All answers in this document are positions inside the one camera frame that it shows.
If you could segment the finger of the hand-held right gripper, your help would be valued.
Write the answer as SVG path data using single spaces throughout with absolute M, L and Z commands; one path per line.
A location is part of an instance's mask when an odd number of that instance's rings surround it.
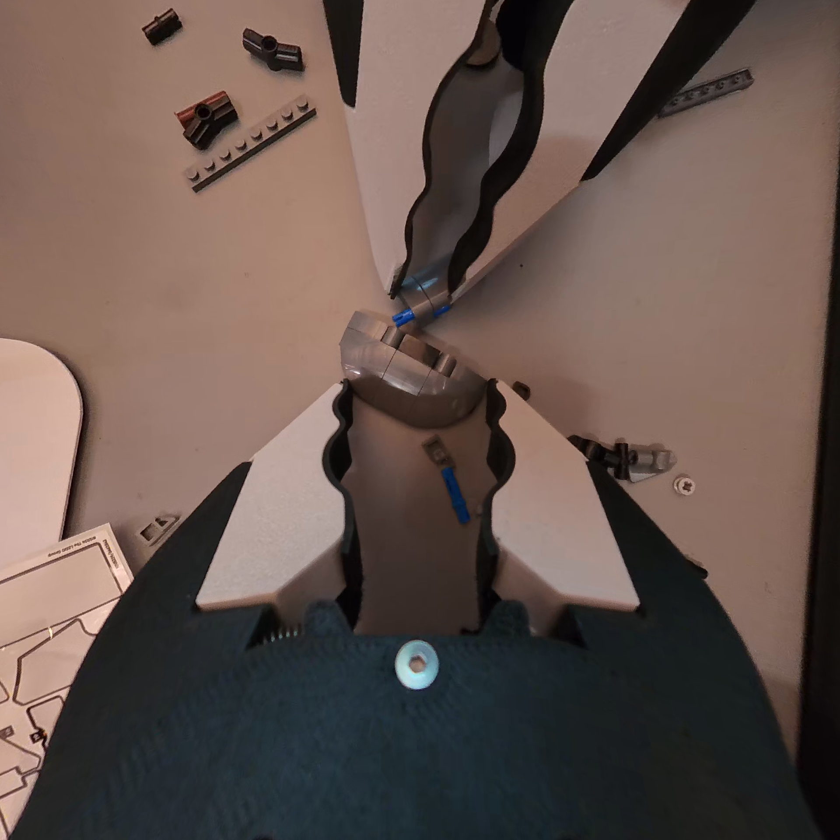
M 685 11 L 683 1 L 576 1 L 544 71 L 542 124 L 523 173 L 493 208 L 489 242 L 462 298 L 581 182 Z
M 492 2 L 363 3 L 353 162 L 374 265 L 396 295 L 432 184 L 430 133 L 443 91 L 477 48 Z

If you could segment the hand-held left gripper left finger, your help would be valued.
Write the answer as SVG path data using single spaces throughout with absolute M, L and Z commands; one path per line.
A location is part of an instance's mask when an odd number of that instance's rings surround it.
M 353 393 L 332 385 L 249 462 L 197 597 L 201 610 L 268 605 L 302 623 L 310 604 L 361 613 L 363 569 L 354 503 L 342 480 L 352 463 Z

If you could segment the white sticker sheet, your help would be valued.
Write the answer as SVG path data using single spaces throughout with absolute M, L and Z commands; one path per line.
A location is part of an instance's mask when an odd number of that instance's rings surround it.
M 27 804 L 84 657 L 132 581 L 108 523 L 2 571 L 2 838 Z

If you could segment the long grey lego plate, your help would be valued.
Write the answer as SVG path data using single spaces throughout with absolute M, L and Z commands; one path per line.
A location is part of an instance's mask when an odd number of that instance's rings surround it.
M 744 91 L 754 82 L 748 67 L 701 82 L 675 93 L 658 111 L 657 119 L 666 119 L 689 109 Z
M 294 98 L 255 124 L 233 132 L 228 140 L 216 142 L 184 169 L 182 183 L 199 193 L 316 115 L 314 100 L 308 95 Z

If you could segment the long blue lego pin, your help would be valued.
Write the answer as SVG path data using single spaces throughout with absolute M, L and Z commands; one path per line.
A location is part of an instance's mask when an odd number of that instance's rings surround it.
M 470 514 L 466 499 L 460 489 L 455 469 L 452 466 L 447 466 L 441 469 L 441 476 L 444 479 L 444 484 L 447 489 L 452 508 L 460 524 L 467 524 L 470 522 Z

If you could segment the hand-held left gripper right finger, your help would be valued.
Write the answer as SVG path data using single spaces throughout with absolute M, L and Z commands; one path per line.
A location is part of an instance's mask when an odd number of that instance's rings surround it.
M 569 606 L 634 613 L 639 597 L 583 454 L 496 379 L 486 425 L 494 482 L 480 515 L 479 623 L 502 601 L 521 603 L 537 636 Z

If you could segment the short black lego pin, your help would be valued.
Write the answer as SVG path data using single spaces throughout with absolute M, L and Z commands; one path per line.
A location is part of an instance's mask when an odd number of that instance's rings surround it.
M 143 36 L 152 46 L 158 46 L 177 32 L 182 30 L 183 24 L 178 13 L 170 7 L 145 24 L 141 30 Z

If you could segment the black lego connector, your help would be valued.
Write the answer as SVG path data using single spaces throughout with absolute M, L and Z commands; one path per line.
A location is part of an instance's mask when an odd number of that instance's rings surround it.
M 281 43 L 275 36 L 262 35 L 252 28 L 245 28 L 242 43 L 246 51 L 273 71 L 303 72 L 305 63 L 299 45 Z

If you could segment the dark grey curved lego panel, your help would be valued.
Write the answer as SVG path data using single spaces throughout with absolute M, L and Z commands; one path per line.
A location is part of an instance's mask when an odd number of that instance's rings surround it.
M 344 377 L 353 393 L 408 426 L 437 429 L 467 418 L 487 380 L 453 352 L 355 311 L 339 343 Z

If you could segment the black red lego piece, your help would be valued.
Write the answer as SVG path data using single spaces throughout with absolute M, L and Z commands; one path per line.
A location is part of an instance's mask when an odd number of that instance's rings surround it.
M 238 121 L 235 106 L 224 90 L 177 112 L 175 117 L 184 139 L 199 151 L 206 151 L 225 128 Z

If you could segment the grey bent lego beam assembly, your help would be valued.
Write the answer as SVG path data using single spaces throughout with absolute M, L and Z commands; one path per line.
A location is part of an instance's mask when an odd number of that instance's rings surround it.
M 396 293 L 403 309 L 416 313 L 416 320 L 400 328 L 422 328 L 446 314 L 452 298 L 448 289 L 448 262 L 438 261 L 404 279 Z

